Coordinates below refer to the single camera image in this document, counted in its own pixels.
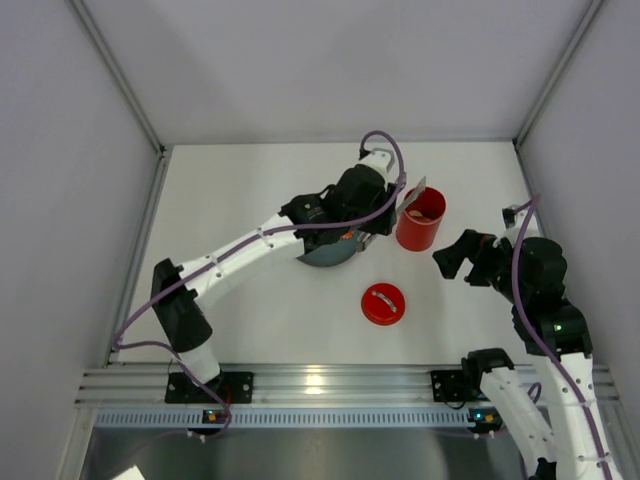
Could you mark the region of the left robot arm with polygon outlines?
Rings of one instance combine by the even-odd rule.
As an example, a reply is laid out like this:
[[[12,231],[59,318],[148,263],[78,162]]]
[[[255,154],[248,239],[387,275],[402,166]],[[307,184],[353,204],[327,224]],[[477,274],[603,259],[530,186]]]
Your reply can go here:
[[[222,370],[206,312],[256,274],[338,243],[353,231],[387,235],[405,179],[390,182],[375,167],[356,165],[317,193],[297,195],[253,232],[198,259],[159,262],[151,305],[171,353],[193,384],[213,387]]]

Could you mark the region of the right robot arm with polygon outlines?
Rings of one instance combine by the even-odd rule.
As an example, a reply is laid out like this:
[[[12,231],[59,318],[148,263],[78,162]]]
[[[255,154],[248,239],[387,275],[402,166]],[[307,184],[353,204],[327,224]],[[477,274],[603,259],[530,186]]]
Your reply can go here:
[[[539,410],[501,348],[470,352],[461,366],[471,391],[488,399],[518,447],[529,479],[618,479],[593,381],[593,346],[582,312],[564,294],[567,262],[552,240],[522,242],[466,230],[433,258],[445,279],[462,263],[466,282],[491,287],[512,305],[512,321],[539,378]]]

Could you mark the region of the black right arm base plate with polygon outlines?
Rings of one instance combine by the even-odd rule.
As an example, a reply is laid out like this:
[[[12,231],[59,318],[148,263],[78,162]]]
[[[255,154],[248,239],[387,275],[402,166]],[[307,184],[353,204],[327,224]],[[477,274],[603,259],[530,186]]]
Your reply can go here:
[[[461,369],[432,370],[429,375],[436,402],[457,405],[486,399]]]

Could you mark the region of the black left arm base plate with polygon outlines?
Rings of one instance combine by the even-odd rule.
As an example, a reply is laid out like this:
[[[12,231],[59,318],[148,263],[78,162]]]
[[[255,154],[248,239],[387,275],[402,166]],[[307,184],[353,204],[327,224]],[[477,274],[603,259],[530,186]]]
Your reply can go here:
[[[226,404],[250,404],[253,396],[254,373],[249,371],[223,372],[205,386]],[[167,404],[205,404],[214,399],[185,373],[171,373],[165,390]]]

